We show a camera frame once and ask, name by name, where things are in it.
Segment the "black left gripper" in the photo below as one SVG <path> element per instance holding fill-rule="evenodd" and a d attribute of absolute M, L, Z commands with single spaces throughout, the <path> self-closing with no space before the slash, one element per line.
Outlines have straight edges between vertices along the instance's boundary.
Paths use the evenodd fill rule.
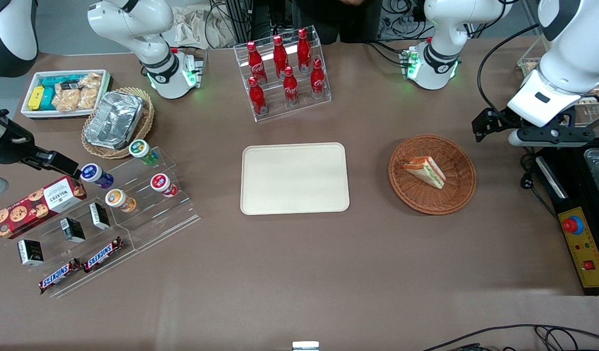
<path fill-rule="evenodd" d="M 493 108 L 485 109 L 485 118 L 472 121 L 472 129 L 477 143 L 484 140 L 495 129 L 505 129 L 508 124 L 501 112 Z M 596 138 L 596 132 L 589 124 L 578 122 L 576 110 L 566 110 L 558 114 L 545 126 L 537 127 L 526 120 L 521 121 L 515 131 L 508 136 L 511 146 L 517 147 L 581 147 Z"/>

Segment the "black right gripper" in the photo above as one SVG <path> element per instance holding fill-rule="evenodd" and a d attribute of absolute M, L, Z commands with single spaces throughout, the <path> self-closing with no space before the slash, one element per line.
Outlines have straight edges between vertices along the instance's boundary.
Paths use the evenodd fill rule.
<path fill-rule="evenodd" d="M 41 169 L 56 171 L 74 179 L 80 179 L 79 163 L 56 151 L 38 151 L 33 160 L 35 149 L 34 136 L 7 117 L 9 111 L 0 109 L 0 164 L 21 163 L 38 166 Z"/>

